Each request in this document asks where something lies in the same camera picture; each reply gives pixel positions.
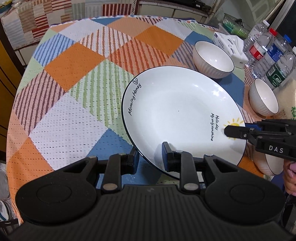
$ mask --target fingernail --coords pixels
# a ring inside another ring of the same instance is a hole
[[[287,169],[287,173],[289,175],[290,178],[293,178],[293,172],[290,169]]]
[[[296,163],[292,163],[289,167],[290,170],[296,171]]]

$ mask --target tissue box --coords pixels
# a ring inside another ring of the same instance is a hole
[[[225,35],[215,32],[213,43],[223,49],[232,59],[234,66],[240,69],[248,62],[243,52],[244,41],[235,35]]]

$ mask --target red bottle cap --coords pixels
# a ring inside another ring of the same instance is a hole
[[[273,35],[276,36],[277,35],[277,31],[275,31],[273,28],[269,29],[269,32]]]

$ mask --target water bottle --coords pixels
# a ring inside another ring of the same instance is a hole
[[[262,34],[252,45],[249,51],[246,52],[246,56],[249,61],[246,63],[246,66],[253,68],[254,65],[266,54],[267,50],[273,44],[273,40],[277,32],[272,28],[265,34]]]
[[[248,37],[244,40],[244,53],[250,49],[250,46],[253,45],[262,34],[267,32],[268,27],[269,23],[263,20],[262,23],[258,23],[252,28]]]
[[[296,61],[296,47],[293,47],[292,52],[287,52],[271,67],[271,69],[264,76],[264,81],[268,86],[275,90],[280,85],[286,83],[286,78],[295,68]]]
[[[252,75],[254,79],[261,79],[270,70],[271,66],[288,51],[288,48],[290,48],[289,43],[291,43],[291,39],[287,35],[282,37],[278,34],[276,36],[274,43],[268,49],[267,53],[253,67]]]

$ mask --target white bowl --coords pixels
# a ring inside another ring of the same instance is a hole
[[[250,104],[252,109],[263,116],[272,116],[279,111],[279,104],[272,89],[261,79],[251,85]]]
[[[224,78],[234,70],[233,61],[228,54],[212,43],[196,42],[192,56],[198,71],[213,79]]]
[[[283,171],[284,159],[254,150],[253,161],[265,175],[279,175]]]
[[[122,120],[133,145],[151,164],[165,172],[161,145],[194,157],[217,155],[238,165],[246,140],[228,138],[229,124],[245,126],[231,96],[214,80],[177,66],[145,70],[126,87]],[[179,173],[169,175],[179,177]]]

